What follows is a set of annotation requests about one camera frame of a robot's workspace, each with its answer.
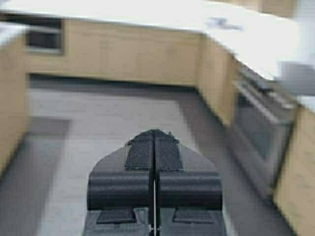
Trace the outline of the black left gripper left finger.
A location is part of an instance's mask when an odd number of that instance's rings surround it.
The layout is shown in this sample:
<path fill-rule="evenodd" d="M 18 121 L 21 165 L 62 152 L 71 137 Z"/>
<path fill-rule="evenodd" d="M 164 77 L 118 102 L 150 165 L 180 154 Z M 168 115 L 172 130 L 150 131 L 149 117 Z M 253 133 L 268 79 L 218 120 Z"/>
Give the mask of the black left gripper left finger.
<path fill-rule="evenodd" d="M 85 236 L 154 235 L 154 132 L 102 158 L 87 188 Z"/>

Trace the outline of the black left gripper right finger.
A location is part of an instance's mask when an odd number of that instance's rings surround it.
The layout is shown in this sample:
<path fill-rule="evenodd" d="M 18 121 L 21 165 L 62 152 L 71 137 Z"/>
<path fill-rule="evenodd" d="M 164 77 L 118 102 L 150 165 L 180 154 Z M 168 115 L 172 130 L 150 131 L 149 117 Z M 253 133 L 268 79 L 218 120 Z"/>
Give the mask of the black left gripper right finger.
<path fill-rule="evenodd" d="M 154 131 L 158 236 L 223 236 L 222 185 L 214 164 Z"/>

